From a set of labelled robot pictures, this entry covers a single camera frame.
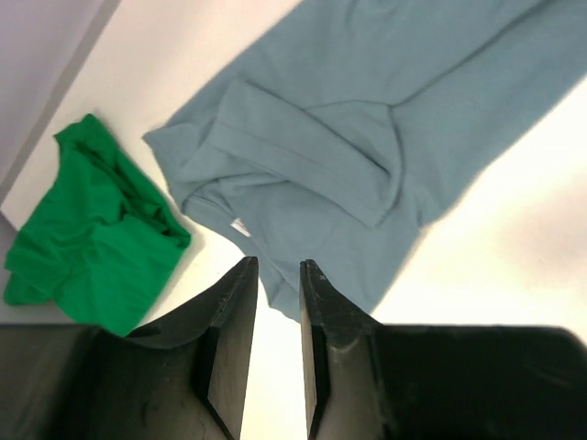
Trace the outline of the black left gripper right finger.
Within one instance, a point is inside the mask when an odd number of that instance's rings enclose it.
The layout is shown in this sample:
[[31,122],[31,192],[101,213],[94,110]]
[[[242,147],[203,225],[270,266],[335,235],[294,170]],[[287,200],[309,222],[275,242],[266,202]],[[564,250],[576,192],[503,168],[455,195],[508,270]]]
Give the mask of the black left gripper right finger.
[[311,439],[583,439],[586,347],[559,327],[382,324],[300,267]]

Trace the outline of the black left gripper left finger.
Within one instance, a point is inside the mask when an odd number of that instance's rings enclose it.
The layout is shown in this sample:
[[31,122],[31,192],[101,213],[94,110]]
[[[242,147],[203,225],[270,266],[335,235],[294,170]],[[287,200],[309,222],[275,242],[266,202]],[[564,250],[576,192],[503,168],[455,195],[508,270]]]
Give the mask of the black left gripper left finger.
[[259,263],[125,337],[95,325],[3,324],[4,439],[237,439]]

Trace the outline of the green t shirt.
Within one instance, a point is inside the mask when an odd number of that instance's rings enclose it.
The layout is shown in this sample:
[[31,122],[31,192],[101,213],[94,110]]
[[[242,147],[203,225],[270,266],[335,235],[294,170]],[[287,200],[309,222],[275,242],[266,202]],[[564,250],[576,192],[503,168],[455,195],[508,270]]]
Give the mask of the green t shirt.
[[54,303],[129,335],[191,244],[166,199],[94,115],[55,135],[57,177],[6,254],[4,300]]

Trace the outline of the grey-blue t shirt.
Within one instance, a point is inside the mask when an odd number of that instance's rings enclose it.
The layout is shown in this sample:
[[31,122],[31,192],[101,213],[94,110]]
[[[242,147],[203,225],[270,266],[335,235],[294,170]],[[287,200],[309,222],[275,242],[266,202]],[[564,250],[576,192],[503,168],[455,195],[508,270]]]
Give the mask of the grey-blue t shirt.
[[420,230],[586,72],[583,1],[304,1],[144,136],[181,212],[298,320],[312,259],[364,311]]

